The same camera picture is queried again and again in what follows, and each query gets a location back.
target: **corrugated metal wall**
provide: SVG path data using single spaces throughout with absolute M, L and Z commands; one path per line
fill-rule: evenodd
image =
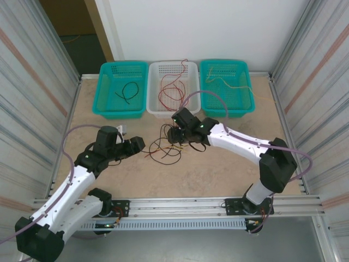
M 0 1 L 0 239 L 46 197 L 79 85 L 37 1 Z
M 305 176 L 319 194 L 341 257 L 349 259 L 349 1 L 313 1 L 274 83 Z M 308 165 L 301 159 L 302 166 Z

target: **yellow wire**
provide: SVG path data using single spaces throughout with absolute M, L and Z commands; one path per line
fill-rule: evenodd
M 228 85 L 228 83 L 227 83 L 223 78 L 221 78 L 221 77 L 219 77 L 219 76 L 208 81 L 209 77 L 211 76 L 212 69 L 213 69 L 213 67 L 211 67 L 211 69 L 209 70 L 208 76 L 207 76 L 207 78 L 206 78 L 206 80 L 205 80 L 206 83 L 211 83 L 211 82 L 213 82 L 213 81 L 216 80 L 216 79 L 220 79 L 220 80 L 223 81 L 223 83 L 224 83 L 227 87 L 230 87 L 230 88 L 232 88 L 232 89 L 248 88 L 248 89 L 250 90 L 250 92 L 251 92 L 256 98 L 265 99 L 265 100 L 268 100 L 268 101 L 270 101 L 270 102 L 276 103 L 274 100 L 272 100 L 272 99 L 270 99 L 270 98 L 260 97 L 260 96 L 256 95 L 256 94 L 252 91 L 252 88 L 249 87 L 249 86 L 230 86 L 230 85 Z
M 68 40 L 68 41 L 64 41 L 62 42 L 63 44 L 66 44 L 66 43 L 70 43 L 70 42 L 73 42 L 75 40 L 77 40 L 81 35 L 78 35 L 76 38 L 72 39 L 72 40 Z

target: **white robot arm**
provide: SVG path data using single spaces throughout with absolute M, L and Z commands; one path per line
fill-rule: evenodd
M 19 251 L 38 261 L 55 261 L 66 241 L 85 221 L 98 214 L 103 216 L 111 212 L 111 194 L 101 189 L 91 190 L 80 203 L 77 200 L 108 167 L 109 162 L 133 156 L 145 147 L 142 138 L 136 136 L 124 140 L 123 134 L 125 126 L 101 127 L 96 142 L 79 154 L 73 172 L 53 196 L 29 219 L 21 217 L 17 221 L 16 232 L 42 217 L 16 236 Z
M 167 133 L 170 143 L 194 142 L 222 147 L 247 158 L 260 167 L 260 179 L 251 185 L 242 198 L 243 209 L 248 214 L 254 214 L 259 205 L 271 194 L 281 193 L 297 168 L 296 161 L 290 152 L 259 146 L 269 144 L 287 147 L 282 139 L 262 140 L 228 129 L 229 133 L 257 143 L 253 145 L 229 135 L 223 124 L 217 120 L 207 117 L 200 121 L 186 108 L 179 109 L 173 114 L 172 119 L 178 126 L 171 128 Z

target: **beige table surface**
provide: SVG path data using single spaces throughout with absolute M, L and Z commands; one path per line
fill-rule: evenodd
M 272 99 L 266 77 L 253 77 L 251 82 L 256 95 Z M 145 112 L 142 118 L 133 120 L 107 120 L 95 115 L 92 113 L 92 103 L 96 85 L 97 80 L 83 81 L 71 127 L 81 124 L 115 127 L 126 124 L 128 133 L 125 139 L 140 136 L 143 137 L 146 146 L 149 146 L 159 137 L 160 126 L 172 123 L 170 119 L 157 119 L 148 112 Z M 230 119 L 228 126 L 261 139 L 284 138 L 274 103 L 257 98 L 255 103 L 256 110 L 253 113 L 242 118 Z M 203 119 L 203 112 L 200 112 L 198 117 Z M 69 135 L 65 150 L 73 160 L 88 144 L 95 141 L 97 131 L 97 128 L 88 127 Z M 182 152 L 182 159 L 169 166 L 158 164 L 149 157 L 145 158 L 145 155 L 139 153 L 123 160 L 119 166 L 107 168 L 90 189 L 101 188 L 111 193 L 114 198 L 223 197 L 243 195 L 247 188 L 259 179 L 257 165 L 222 148 L 208 147 L 206 152 L 199 153 L 186 147 L 185 152 Z M 69 162 L 63 157 L 56 187 L 63 182 L 68 173 Z M 298 182 L 289 183 L 283 194 L 300 194 Z

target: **mesh basket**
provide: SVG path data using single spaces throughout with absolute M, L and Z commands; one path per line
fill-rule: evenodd
M 141 117 L 146 109 L 147 78 L 146 62 L 103 64 L 92 111 L 108 119 Z
M 252 88 L 250 75 L 245 62 L 205 60 L 200 64 L 200 77 L 201 89 L 219 95 L 226 103 L 230 117 L 242 117 L 255 110 L 255 102 L 250 90 Z M 216 97 L 201 94 L 201 103 L 207 116 L 225 116 L 224 107 Z
M 157 118 L 171 118 L 174 112 L 180 106 L 180 94 L 176 89 L 166 90 L 167 95 L 162 95 L 162 102 L 173 111 L 169 111 L 165 108 L 162 103 L 159 101 L 159 92 L 161 90 L 160 84 L 161 79 L 164 75 L 167 74 L 183 74 L 178 80 L 180 80 L 185 88 L 186 98 L 189 94 L 200 90 L 200 84 L 198 81 L 198 71 L 197 65 L 193 62 L 183 62 L 185 70 L 183 72 L 183 66 L 181 61 L 172 61 L 172 62 L 157 62 L 152 63 L 149 67 L 149 76 L 148 76 L 148 92 L 147 92 L 147 111 L 153 114 Z M 168 75 L 163 79 L 162 87 L 170 84 L 173 80 L 178 78 L 177 76 Z M 200 96 L 193 96 L 190 98 L 189 103 L 186 105 L 186 108 L 192 114 L 196 114 L 200 111 Z

